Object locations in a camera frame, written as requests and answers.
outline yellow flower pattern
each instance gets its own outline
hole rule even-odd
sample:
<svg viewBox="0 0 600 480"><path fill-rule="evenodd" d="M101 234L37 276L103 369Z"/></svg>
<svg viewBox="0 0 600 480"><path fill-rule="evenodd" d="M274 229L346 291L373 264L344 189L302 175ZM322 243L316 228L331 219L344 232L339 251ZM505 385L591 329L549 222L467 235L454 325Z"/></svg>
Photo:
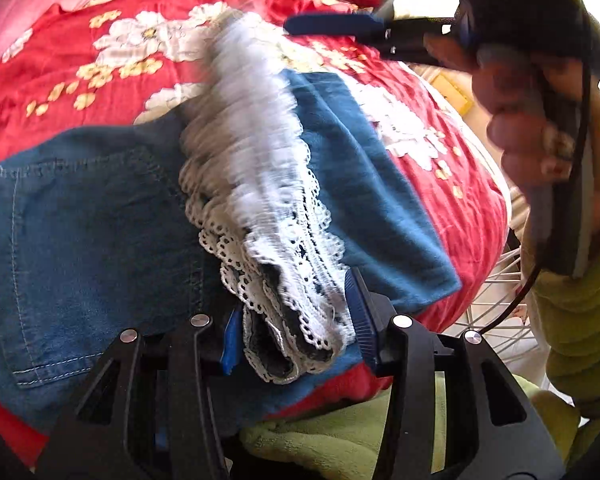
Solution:
<svg viewBox="0 0 600 480"><path fill-rule="evenodd" d="M64 83L58 83L54 86L54 89L49 94L49 97L46 98L47 101L57 101L58 98L62 95L62 90L64 89Z"/></svg>
<svg viewBox="0 0 600 480"><path fill-rule="evenodd" d="M118 73L120 74L120 79L126 79L127 77L140 75L142 73L142 66L140 63L130 63L125 66L121 66L118 69Z"/></svg>
<svg viewBox="0 0 600 480"><path fill-rule="evenodd" d="M120 79L126 79L130 76L138 76L141 74L155 74L162 67L162 62L159 59L149 57L144 61L130 63L118 69Z"/></svg>
<svg viewBox="0 0 600 480"><path fill-rule="evenodd" d="M318 54L327 58L331 65L337 69L343 70L344 72L353 70L357 74L363 74L366 72L366 66L363 63L360 63L355 59L350 59L337 50L329 50L327 46L319 41L312 41L311 46L312 49L314 49ZM349 47L342 47L342 49L347 49L347 51L351 50Z"/></svg>
<svg viewBox="0 0 600 480"><path fill-rule="evenodd" d="M96 100L96 94L89 92L88 94L80 94L75 98L74 108L76 110L84 110L90 107Z"/></svg>
<svg viewBox="0 0 600 480"><path fill-rule="evenodd" d="M438 160L438 167L440 168L440 170L443 171L443 173L446 176L451 176L451 168L449 168L449 165L444 161L444 160Z"/></svg>
<svg viewBox="0 0 600 480"><path fill-rule="evenodd" d="M64 92L67 95L71 95L72 93L74 93L78 89L78 85L79 84L80 84L80 81L74 81L73 83L69 83L66 86L66 89L64 90Z"/></svg>
<svg viewBox="0 0 600 480"><path fill-rule="evenodd" d="M89 63L87 65L82 65L75 75L77 75L80 79L88 80L98 73L100 73L100 67L95 63Z"/></svg>
<svg viewBox="0 0 600 480"><path fill-rule="evenodd" d="M49 110L49 105L42 103L38 108L36 108L36 115L40 117L40 115L46 114L47 110Z"/></svg>
<svg viewBox="0 0 600 480"><path fill-rule="evenodd" d="M448 149L442 142L440 142L440 138L435 134L435 130L432 128L429 129L429 132L426 134L427 140L436 148L440 153L446 155L448 153Z"/></svg>
<svg viewBox="0 0 600 480"><path fill-rule="evenodd" d="M35 101L32 101L27 105L27 117L31 116L31 114L33 113L33 110L36 109L36 106L38 106L38 103Z"/></svg>
<svg viewBox="0 0 600 480"><path fill-rule="evenodd" d="M99 73L91 78L89 81L89 88L102 88L108 82L113 79L113 76L110 73Z"/></svg>
<svg viewBox="0 0 600 480"><path fill-rule="evenodd" d="M94 16L89 20L89 27L99 28L103 26L106 22L115 20L120 14L122 14L121 10L110 10L109 12L105 12L98 16Z"/></svg>
<svg viewBox="0 0 600 480"><path fill-rule="evenodd" d="M162 62L152 57L141 61L140 64L142 64L142 73L144 74L155 74L162 67Z"/></svg>

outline white lace fabric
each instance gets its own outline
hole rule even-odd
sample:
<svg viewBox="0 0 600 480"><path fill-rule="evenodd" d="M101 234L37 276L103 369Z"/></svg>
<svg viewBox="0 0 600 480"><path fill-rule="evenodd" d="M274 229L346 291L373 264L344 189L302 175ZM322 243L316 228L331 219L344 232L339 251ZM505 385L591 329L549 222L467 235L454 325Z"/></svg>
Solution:
<svg viewBox="0 0 600 480"><path fill-rule="evenodd" d="M279 56L233 11L214 25L208 89L182 134L180 185L200 244L244 305L245 354L266 381L320 372L354 339L344 245L327 232Z"/></svg>

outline white wire rack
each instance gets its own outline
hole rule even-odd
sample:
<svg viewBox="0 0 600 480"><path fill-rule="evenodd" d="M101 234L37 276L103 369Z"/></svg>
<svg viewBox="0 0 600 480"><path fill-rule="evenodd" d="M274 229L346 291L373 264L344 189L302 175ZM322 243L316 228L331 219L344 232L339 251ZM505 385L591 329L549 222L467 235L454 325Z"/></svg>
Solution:
<svg viewBox="0 0 600 480"><path fill-rule="evenodd" d="M505 250L469 309L446 332L458 335L467 328L480 330L485 327L516 297L521 279L520 248ZM526 308L525 301L520 307ZM486 338L503 360L515 359L538 345L528 318L521 317L505 320L499 327L491 330Z"/></svg>

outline stitching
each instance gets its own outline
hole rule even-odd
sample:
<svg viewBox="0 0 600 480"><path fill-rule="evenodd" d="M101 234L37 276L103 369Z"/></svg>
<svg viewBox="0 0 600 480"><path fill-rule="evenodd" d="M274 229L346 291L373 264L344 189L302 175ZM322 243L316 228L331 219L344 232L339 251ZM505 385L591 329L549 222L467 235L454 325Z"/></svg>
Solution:
<svg viewBox="0 0 600 480"><path fill-rule="evenodd" d="M51 363L48 365L40 365L40 366L34 366L33 368L27 368L26 370L18 370L16 372L12 372L13 374L24 374L26 372L32 372L33 370L40 370L40 368L47 368L49 366L58 366L58 365L63 365L65 363L70 363L72 361L77 361L80 359L86 359L87 357L96 357L99 355L102 355L103 352L99 352L97 354L89 354L89 355L83 355L82 357L74 357L73 359L67 359L66 361L60 361L58 363Z"/></svg>
<svg viewBox="0 0 600 480"><path fill-rule="evenodd" d="M187 206L187 198L180 186L174 185L168 174L166 174L166 172L163 170L162 166L155 162L151 152L142 153L141 155L145 156L138 156L137 160L144 164L143 169L148 171L148 174L153 178L153 180L155 180L161 186L164 186L167 195L170 198L175 199L178 202L180 209L184 211Z"/></svg>
<svg viewBox="0 0 600 480"><path fill-rule="evenodd" d="M24 335L24 326L22 325L22 311L20 309L20 295L18 293L18 280L16 280L16 243L15 243L15 232L16 232L16 190L18 188L18 180L20 178L20 172L16 172L15 182L13 184L13 201L11 202L11 277L13 279L13 294L16 298L16 308L18 309L18 320L20 321L20 332L22 332L22 340L24 341L24 348L29 356L29 362L33 364L33 357L31 357L31 351L29 350L29 344L27 343L27 337ZM34 370L36 377L40 378L38 371Z"/></svg>
<svg viewBox="0 0 600 480"><path fill-rule="evenodd" d="M56 375L55 377L49 377L47 379L37 379L35 381L29 381L28 383L18 383L18 385L19 386L29 386L30 384L35 384L35 383L48 383L49 381L53 381L54 379L62 379L63 377L79 374L81 372L87 372L88 370L91 370L91 368L83 368L82 370L76 370L75 372L68 372L66 374Z"/></svg>
<svg viewBox="0 0 600 480"><path fill-rule="evenodd" d="M33 175L40 175L47 171L53 172L61 172L61 171L77 171L82 170L87 166L93 166L97 164L105 164L109 162L117 162L118 160L125 158L129 158L129 160L133 160L134 158L139 158L136 154L141 154L141 152L145 149L144 146L139 146L137 148L131 148L130 150L125 150L123 152L114 152L110 155L104 156L96 156L92 158L82 158L80 160L56 160L53 162L41 162L39 164L30 164L28 166L23 166L21 168L3 168L4 174L10 174L11 176L20 176L23 178L27 178Z"/></svg>

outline blue cloth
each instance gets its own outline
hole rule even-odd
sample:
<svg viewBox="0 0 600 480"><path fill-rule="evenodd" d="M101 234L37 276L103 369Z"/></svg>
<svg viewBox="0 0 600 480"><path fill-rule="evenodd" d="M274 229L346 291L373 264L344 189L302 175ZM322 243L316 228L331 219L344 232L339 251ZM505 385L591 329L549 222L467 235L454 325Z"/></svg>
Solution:
<svg viewBox="0 0 600 480"><path fill-rule="evenodd" d="M286 76L345 263L400 312L458 290L427 213L340 78ZM184 124L176 109L139 126L74 128L0 163L0 402L41 431L120 330L159 333L196 312L227 326L237 301L177 185ZM220 433L293 405L360 361L353 345L325 373L279 386L242 360L212 381Z"/></svg>

